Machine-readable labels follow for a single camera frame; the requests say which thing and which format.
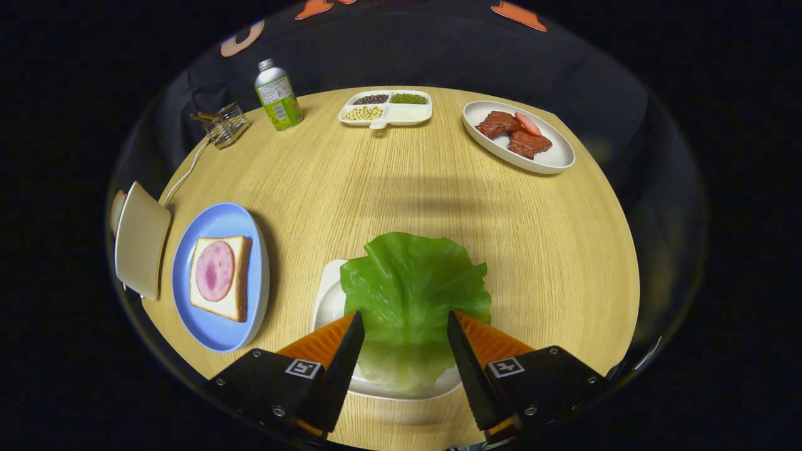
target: blue plate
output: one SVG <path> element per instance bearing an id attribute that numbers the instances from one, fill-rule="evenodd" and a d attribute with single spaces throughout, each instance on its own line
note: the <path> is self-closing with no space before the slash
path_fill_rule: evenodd
<path id="1" fill-rule="evenodd" d="M 248 316 L 237 323 L 189 303 L 192 252 L 199 237 L 224 238 L 244 235 L 251 239 L 248 260 Z M 231 352 L 248 344 L 259 332 L 270 293 L 270 272 L 265 239 L 248 210 L 232 202 L 208 207 L 187 227 L 172 264 L 172 295 L 178 315 L 189 333 L 217 352 Z"/>

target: cable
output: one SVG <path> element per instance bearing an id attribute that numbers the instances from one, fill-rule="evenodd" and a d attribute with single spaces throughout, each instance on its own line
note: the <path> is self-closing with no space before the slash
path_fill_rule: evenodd
<path id="1" fill-rule="evenodd" d="M 189 174 L 192 172 L 192 170 L 195 169 L 195 163 L 198 162 L 198 158 L 201 157 L 201 153 L 203 153 L 204 149 L 206 149 L 206 147 L 209 146 L 210 143 L 211 143 L 211 141 L 206 140 L 206 142 L 203 144 L 203 146 L 201 146 L 198 149 L 198 152 L 195 154 L 195 159 L 192 160 L 192 164 L 189 165 L 189 171 L 187 171 L 186 174 L 181 176 L 181 178 L 178 179 L 176 184 L 172 188 L 170 188 L 170 192 L 167 193 L 167 197 L 164 198 L 163 206 L 165 206 L 165 207 L 167 206 L 167 204 L 170 202 L 170 199 L 172 198 L 172 194 L 174 192 L 176 192 L 176 189 L 178 189 L 178 187 L 181 186 L 182 183 L 184 183 L 184 180 L 186 180 L 186 178 L 189 177 Z"/>

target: wooden table surface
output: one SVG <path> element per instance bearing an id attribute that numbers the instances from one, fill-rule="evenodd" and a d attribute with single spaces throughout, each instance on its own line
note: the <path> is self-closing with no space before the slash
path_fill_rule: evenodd
<path id="1" fill-rule="evenodd" d="M 322 269 L 365 254 L 377 235 L 447 237 L 488 264 L 492 325 L 538 349 L 562 346 L 606 374 L 624 356 L 638 316 L 638 264 L 621 206 L 582 143 L 553 114 L 490 95 L 437 87 L 429 121 L 383 130 L 349 127 L 337 114 L 363 87 L 299 97 L 306 118 L 277 132 L 262 109 L 234 145 L 205 149 L 167 205 L 160 298 L 144 308 L 164 338 L 211 378 L 249 348 L 277 350 L 310 331 Z M 498 100 L 548 121 L 576 164 L 542 176 L 484 150 L 462 109 Z M 189 168 L 188 155 L 161 196 Z M 202 210 L 232 201 L 261 228 L 270 260 L 264 323 L 243 349 L 218 354 L 184 328 L 172 297 L 182 233 Z M 484 440 L 462 388 L 436 400 L 399 402 L 348 394 L 331 441 L 369 449 L 440 450 Z"/>

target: aluminum bottle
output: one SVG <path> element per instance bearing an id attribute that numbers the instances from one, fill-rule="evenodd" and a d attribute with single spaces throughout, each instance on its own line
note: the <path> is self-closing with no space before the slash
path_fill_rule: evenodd
<path id="1" fill-rule="evenodd" d="M 253 84 L 276 130 L 286 130 L 303 120 L 303 112 L 287 72 L 273 65 L 272 59 L 259 63 L 259 76 Z"/>

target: black bean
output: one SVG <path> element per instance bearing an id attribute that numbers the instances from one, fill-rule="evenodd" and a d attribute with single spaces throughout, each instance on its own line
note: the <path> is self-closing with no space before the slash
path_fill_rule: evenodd
<path id="1" fill-rule="evenodd" d="M 364 105 L 364 104 L 383 104 L 387 102 L 387 99 L 390 96 L 387 94 L 374 94 L 374 95 L 366 95 L 364 97 L 360 97 L 356 99 L 352 105 Z"/>

